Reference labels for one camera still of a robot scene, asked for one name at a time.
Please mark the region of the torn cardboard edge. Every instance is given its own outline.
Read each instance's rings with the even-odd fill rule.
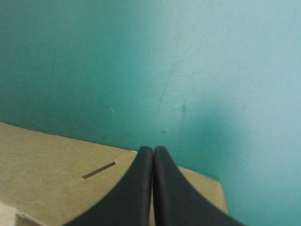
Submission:
[[[0,202],[0,226],[47,226],[38,220],[21,213],[16,208]]]

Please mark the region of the painted wall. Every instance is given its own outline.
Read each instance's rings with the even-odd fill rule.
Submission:
[[[0,121],[166,145],[250,226],[301,221],[301,3],[0,2]]]

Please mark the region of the black object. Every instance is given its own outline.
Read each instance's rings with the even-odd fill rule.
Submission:
[[[163,146],[154,153],[153,200],[157,226],[243,225],[197,192]]]
[[[65,226],[148,226],[153,150],[141,147],[117,185],[95,206]]]

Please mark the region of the cardboard slot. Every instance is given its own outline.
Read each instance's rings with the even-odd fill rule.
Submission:
[[[116,165],[116,162],[115,162],[115,161],[110,162],[109,164],[104,165],[104,166],[102,166],[102,167],[100,167],[100,168],[98,168],[98,169],[96,169],[96,170],[93,170],[92,172],[90,172],[90,173],[88,173],[88,174],[86,174],[86,175],[83,175],[82,178],[87,179],[87,178],[89,178],[89,177],[95,175],[96,173],[99,173],[99,172],[101,172],[101,171],[106,170],[107,168],[109,168],[109,167],[111,167],[111,166],[113,166],[113,165]]]

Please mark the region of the cardboard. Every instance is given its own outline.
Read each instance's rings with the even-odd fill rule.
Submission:
[[[0,122],[0,226],[63,225],[102,199],[136,154]],[[218,181],[187,169],[181,172],[227,212]]]

